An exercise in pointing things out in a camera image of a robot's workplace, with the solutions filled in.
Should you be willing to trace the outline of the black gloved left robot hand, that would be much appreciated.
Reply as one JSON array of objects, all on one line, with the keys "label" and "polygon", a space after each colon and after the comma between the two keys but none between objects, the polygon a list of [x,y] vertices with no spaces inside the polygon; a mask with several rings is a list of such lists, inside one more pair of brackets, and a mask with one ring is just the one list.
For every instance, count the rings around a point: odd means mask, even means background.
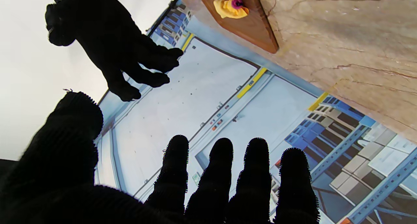
[{"label": "black gloved left robot hand", "polygon": [[215,142],[187,206],[189,141],[175,135],[145,202],[95,184],[94,144],[103,114],[83,92],[67,91],[1,184],[2,224],[269,224],[272,176],[263,138],[246,147],[229,198],[233,145]]}]

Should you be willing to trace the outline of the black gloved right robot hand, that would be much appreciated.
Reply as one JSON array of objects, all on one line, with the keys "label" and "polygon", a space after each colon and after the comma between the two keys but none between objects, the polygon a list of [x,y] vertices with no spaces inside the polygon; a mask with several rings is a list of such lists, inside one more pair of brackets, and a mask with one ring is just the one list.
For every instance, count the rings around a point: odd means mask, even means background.
[{"label": "black gloved right robot hand", "polygon": [[184,54],[143,34],[118,0],[54,0],[45,19],[49,42],[67,47],[77,41],[102,72],[109,91],[124,102],[140,99],[141,93],[123,73],[158,88],[170,82],[166,73],[179,66]]}]

